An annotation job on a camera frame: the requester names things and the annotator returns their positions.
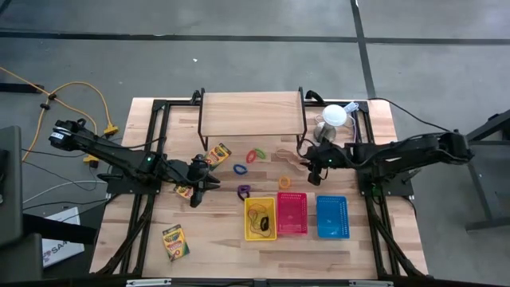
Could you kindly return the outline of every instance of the yellow crayon box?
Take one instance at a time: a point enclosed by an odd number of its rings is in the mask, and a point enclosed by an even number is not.
[[[228,149],[225,144],[220,143],[206,154],[205,161],[210,165],[210,170],[213,171],[214,168],[224,162],[229,155],[232,155],[230,149]]]
[[[163,231],[163,243],[170,261],[179,259],[190,252],[180,224]]]
[[[193,187],[175,186],[174,191],[185,199],[191,199],[193,195]]]

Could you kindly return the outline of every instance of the yellow basket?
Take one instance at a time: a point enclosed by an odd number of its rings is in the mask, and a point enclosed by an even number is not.
[[[277,213],[274,198],[248,198],[245,200],[245,239],[246,241],[266,241],[277,239]],[[260,229],[263,217],[269,217],[269,229]]]

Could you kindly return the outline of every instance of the gray floor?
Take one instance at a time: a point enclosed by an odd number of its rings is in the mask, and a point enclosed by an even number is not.
[[[359,0],[367,37],[508,38],[510,2],[504,0]],[[348,0],[320,1],[109,1],[13,0],[0,15],[3,29],[101,33],[355,36]],[[378,96],[424,120],[469,132],[510,107],[508,46],[369,45]],[[367,98],[357,44],[216,41],[68,41],[0,39],[0,65],[45,85],[96,85],[124,128],[135,96],[190,96],[209,91],[280,91],[303,85],[323,97]],[[0,81],[14,81],[0,73]],[[105,125],[97,95],[70,88],[61,99]],[[28,147],[43,96],[2,94],[0,126],[22,127]],[[59,151],[47,141],[58,119],[78,115],[54,105],[45,118],[38,151]],[[394,110],[399,138],[433,129]],[[92,178],[78,159],[30,155],[28,161],[69,179]],[[104,171],[106,164],[101,164]],[[24,197],[64,181],[24,166]],[[418,225],[430,274],[510,285],[510,229],[467,234],[464,224],[483,213],[466,167],[437,164],[413,179]],[[32,204],[104,196],[69,187]],[[33,209],[52,214],[61,206]]]

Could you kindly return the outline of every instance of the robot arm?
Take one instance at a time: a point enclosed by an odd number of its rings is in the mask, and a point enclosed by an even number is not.
[[[371,169],[377,182],[398,173],[433,163],[464,164],[473,153],[465,136],[456,132],[430,133],[387,144],[346,143],[339,147],[329,141],[308,148],[302,163],[310,171],[308,181],[320,185],[320,173],[326,168]]]
[[[143,185],[150,185],[154,181],[175,183],[179,186],[192,186],[194,188],[190,205],[198,206],[203,194],[208,190],[219,188],[220,181],[209,175],[209,165],[202,155],[196,155],[192,164],[166,159],[154,151],[132,151],[102,137],[94,135],[84,127],[85,120],[78,121],[58,120],[56,127],[49,137],[52,146],[65,151],[84,151],[106,163],[118,167],[127,177]]]

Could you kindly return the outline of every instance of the pink basket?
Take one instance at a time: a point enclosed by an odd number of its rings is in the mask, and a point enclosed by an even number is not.
[[[279,234],[307,234],[308,212],[306,194],[279,192],[277,218]]]

